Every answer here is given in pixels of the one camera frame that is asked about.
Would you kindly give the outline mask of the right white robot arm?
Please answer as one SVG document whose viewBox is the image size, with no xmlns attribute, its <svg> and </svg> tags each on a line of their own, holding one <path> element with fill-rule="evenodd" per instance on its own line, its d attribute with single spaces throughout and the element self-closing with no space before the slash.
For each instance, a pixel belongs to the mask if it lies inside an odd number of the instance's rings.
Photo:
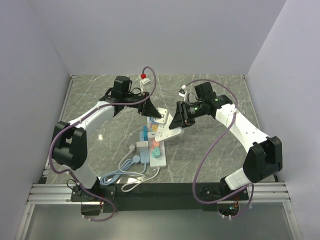
<svg viewBox="0 0 320 240">
<path fill-rule="evenodd" d="M 191 127 L 196 118 L 208 115 L 224 125 L 241 143 L 246 152 L 243 166 L 223 177 L 219 183 L 221 197 L 230 200 L 238 189 L 280 172 L 283 169 L 283 148 L 277 136 L 268 136 L 241 114 L 236 98 L 217 95 L 211 84 L 212 81 L 208 80 L 194 87 L 195 102 L 187 99 L 186 87 L 181 87 L 178 94 L 185 100 L 176 103 L 176 111 L 168 128 Z"/>
</svg>

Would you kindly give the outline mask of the white triangular socket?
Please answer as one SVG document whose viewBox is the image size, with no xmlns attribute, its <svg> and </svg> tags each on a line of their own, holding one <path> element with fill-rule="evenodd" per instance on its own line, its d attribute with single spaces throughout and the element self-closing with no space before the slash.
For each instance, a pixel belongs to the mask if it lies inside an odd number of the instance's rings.
<svg viewBox="0 0 320 240">
<path fill-rule="evenodd" d="M 155 135 L 155 140 L 157 142 L 163 142 L 174 137 L 178 137 L 184 133 L 184 129 L 182 127 L 177 127 L 174 129 L 169 129 L 171 122 L 168 120 L 165 124 L 159 124 L 157 128 L 157 132 Z"/>
</svg>

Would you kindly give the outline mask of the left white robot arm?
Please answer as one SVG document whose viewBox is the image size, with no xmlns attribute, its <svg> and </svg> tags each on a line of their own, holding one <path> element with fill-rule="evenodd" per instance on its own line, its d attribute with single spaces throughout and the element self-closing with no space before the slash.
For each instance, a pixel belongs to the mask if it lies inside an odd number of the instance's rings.
<svg viewBox="0 0 320 240">
<path fill-rule="evenodd" d="M 151 102 L 152 92 L 133 93 L 132 80 L 117 76 L 113 87 L 89 111 L 69 122 L 59 121 L 53 131 L 48 160 L 53 172 L 69 173 L 82 188 L 88 201 L 100 195 L 100 181 L 87 164 L 88 136 L 107 120 L 115 117 L 125 107 L 137 109 L 144 117 L 160 118 L 160 113 Z"/>
</svg>

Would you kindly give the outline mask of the white square plug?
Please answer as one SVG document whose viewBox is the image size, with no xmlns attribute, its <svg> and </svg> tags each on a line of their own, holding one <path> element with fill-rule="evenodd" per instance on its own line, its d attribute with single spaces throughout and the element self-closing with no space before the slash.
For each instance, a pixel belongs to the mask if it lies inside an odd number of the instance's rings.
<svg viewBox="0 0 320 240">
<path fill-rule="evenodd" d="M 157 111 L 160 113 L 161 118 L 154 118 L 154 122 L 157 124 L 167 125 L 171 124 L 173 117 L 170 114 L 170 111 L 166 108 L 158 107 Z"/>
</svg>

